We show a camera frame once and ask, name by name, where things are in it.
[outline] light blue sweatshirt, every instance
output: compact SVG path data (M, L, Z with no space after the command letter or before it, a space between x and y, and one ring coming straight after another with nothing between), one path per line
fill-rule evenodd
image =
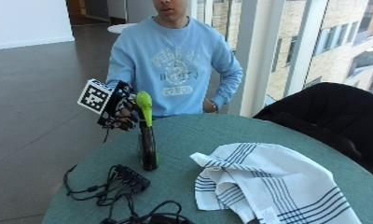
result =
M159 26L151 18L125 28L109 58L106 85L129 83L151 97L154 118L202 113L211 70L220 75L214 97L219 108L235 92L242 69L222 35L189 19L181 29Z

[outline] neck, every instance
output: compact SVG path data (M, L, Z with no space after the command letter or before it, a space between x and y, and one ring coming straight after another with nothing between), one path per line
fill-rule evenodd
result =
M189 22L189 18L185 16L181 19L175 20L175 21L163 21L159 16L155 16L153 18L154 22L165 27L165 28L170 28L170 29L179 29L183 28L187 25Z

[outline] black chair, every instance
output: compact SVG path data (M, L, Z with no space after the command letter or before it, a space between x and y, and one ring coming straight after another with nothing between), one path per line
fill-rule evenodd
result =
M373 174L373 94L318 83L252 116L308 135L339 150Z

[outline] round table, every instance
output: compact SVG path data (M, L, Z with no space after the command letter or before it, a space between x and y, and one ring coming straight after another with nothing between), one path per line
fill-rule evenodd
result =
M121 34L121 31L131 25L135 25L135 24L134 23L126 23L126 24L113 25L113 26L107 27L107 31L110 33L114 33L114 34Z
M338 151L306 135L268 121L222 114L157 119L153 129L158 151L157 170L145 172L139 168L137 130L133 130L111 138L78 163L68 176L71 188L83 189L102 183L109 167L121 164L150 180L149 188L133 195L139 216L146 215L165 200L175 200L182 206L181 214L194 223L242 223L230 210L197 209L194 181L202 168L189 156L194 152L210 154L218 146L231 143L278 144L327 168L360 222L373 224L373 175ZM107 217L109 208L95 206L94 202L73 201L65 196L61 186L46 210L44 223L99 223ZM167 207L165 212L175 211ZM127 216L125 199L119 199L111 218L121 220Z

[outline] white towel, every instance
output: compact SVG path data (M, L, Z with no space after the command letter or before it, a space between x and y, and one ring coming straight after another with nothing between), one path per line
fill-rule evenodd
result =
M231 209L243 223L360 223L332 174L294 150L259 143L218 147L190 158L201 210Z

